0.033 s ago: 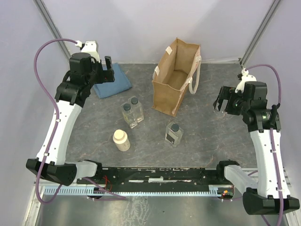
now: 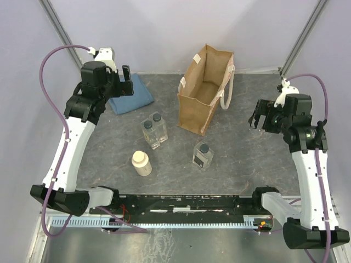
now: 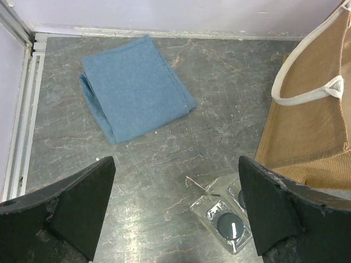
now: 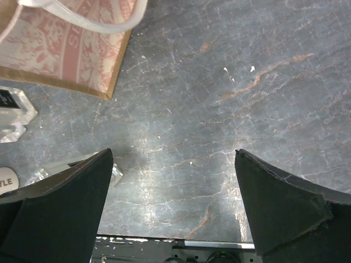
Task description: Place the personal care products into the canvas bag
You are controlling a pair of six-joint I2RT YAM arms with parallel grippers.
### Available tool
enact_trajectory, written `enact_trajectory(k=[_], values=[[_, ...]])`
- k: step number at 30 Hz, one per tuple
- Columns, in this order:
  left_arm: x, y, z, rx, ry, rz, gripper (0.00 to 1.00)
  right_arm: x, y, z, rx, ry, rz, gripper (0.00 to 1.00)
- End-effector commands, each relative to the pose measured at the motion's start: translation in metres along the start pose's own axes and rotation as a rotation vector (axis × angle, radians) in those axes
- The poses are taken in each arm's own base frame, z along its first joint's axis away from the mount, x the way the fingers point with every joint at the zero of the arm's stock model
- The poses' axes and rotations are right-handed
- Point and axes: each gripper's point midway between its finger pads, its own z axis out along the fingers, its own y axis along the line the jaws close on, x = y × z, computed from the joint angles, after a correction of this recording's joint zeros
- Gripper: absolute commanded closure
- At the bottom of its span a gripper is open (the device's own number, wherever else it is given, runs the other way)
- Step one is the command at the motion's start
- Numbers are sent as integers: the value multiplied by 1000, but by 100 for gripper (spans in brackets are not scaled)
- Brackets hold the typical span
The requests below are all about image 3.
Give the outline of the clear bottle dark cap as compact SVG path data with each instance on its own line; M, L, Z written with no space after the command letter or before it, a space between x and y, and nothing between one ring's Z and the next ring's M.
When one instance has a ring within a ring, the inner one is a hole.
M229 253L238 254L252 239L246 212L219 195L199 197L190 210Z
M238 173L221 176L211 182L206 188L211 196L225 200L237 215L247 216L246 205Z

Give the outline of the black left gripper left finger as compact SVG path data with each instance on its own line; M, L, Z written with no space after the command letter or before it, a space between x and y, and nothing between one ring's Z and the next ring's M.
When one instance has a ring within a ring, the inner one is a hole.
M93 261L114 177L108 156L1 203L1 261Z

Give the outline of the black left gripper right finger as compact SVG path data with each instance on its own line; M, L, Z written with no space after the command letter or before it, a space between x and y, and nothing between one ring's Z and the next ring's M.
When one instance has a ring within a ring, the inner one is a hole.
M350 201L300 184L246 157L239 177L264 262L350 262Z

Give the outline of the brown canvas bag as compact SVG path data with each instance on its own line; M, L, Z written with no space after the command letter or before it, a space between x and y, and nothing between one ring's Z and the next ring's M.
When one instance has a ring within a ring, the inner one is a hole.
M275 77L255 159L313 188L350 189L350 1L307 35Z

